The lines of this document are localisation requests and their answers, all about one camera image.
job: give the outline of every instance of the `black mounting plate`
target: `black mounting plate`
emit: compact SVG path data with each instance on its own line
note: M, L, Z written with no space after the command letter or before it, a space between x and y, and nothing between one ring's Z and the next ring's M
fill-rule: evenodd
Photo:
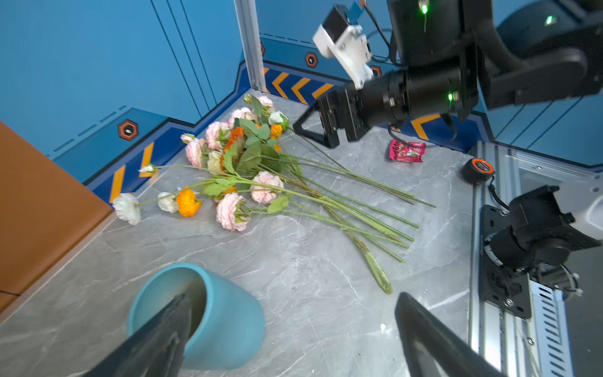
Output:
M487 238L509 225L510 221L506 212L493 206L486 205L482 207L479 225L481 243L479 253L479 298L518 317L528 319L532 317L528 274L515 276L508 267L496 265L484 250Z

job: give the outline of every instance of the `marble tabletop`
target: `marble tabletop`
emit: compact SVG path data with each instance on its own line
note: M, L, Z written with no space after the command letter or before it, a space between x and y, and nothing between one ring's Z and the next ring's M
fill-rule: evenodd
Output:
M271 97L292 120L302 104ZM222 115L241 107L242 100ZM315 114L308 124L317 127ZM180 376L408 376L394 319L400 292L411 293L463 340L467 339L472 187L458 176L467 155L428 148L423 163L392 162L386 130L328 153L348 169L435 204L410 205L382 191L304 168L323 185L401 217L381 220L413 236L410 249L392 246L404 263L368 244L393 294L375 282L364 258L339 229L310 218L277 214L253 218L247 230L229 232L215 221L215 204L193 218L142 209L137 226L116 220L0 326L0 375L76 377L126 339L130 305L154 273L176 262L198 264L251 292L267 321L264 345L243 368ZM288 152L324 162L293 133ZM185 161L180 154L175 160ZM191 169L165 169L141 200L198 180Z

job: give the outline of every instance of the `red snack package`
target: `red snack package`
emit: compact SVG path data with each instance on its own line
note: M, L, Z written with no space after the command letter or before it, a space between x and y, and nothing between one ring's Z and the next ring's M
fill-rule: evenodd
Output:
M407 142L406 145L393 140L390 145L390 159L402 162L423 162L425 143Z

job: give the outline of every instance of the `orange hexagon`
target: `orange hexagon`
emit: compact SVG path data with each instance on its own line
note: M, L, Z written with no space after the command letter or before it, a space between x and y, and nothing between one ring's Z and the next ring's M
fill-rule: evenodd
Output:
M373 70L373 75L375 77L380 77L381 76L381 67L371 66L371 69Z
M316 65L318 64L318 57L315 53L309 52L306 54L306 64L310 68L316 68Z
M128 141L132 141L136 136L138 136L138 123L133 122L129 119L121 122L119 126L117 126L119 131L119 137Z

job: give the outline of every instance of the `flower bouquet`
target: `flower bouquet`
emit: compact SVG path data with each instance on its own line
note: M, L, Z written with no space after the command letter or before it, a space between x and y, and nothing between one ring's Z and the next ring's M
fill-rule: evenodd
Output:
M135 225L140 222L140 206L157 202L164 211L193 217L201 207L201 196L205 196L217 203L216 220L227 230L241 232L254 216L279 212L324 221L339 227L352 238L379 286L386 293L391 293L387 276L361 237L399 262L403 259L386 244L408 248L406 242L414 239L368 212L389 216L408 226L419 228L419 225L327 189L307 178L302 167L350 177L411 204L432 205L413 194L345 169L307 140L329 158L332 164L286 153L279 140L283 132L289 129L289 119L274 108L268 97L256 98L247 94L245 102L252 105L253 109L243 107L232 112L227 122L211 123L205 139L198 139L192 134L181 136L181 140L186 143L186 157L190 165L151 164L141 169L155 173L159 168L185 166L207 171L209 174L206 179L191 183L183 189L178 188L175 192L161 192L156 199L144 203L139 203L131 194L121 194L113 202L117 216ZM313 211L308 207L310 202L324 206L330 217Z

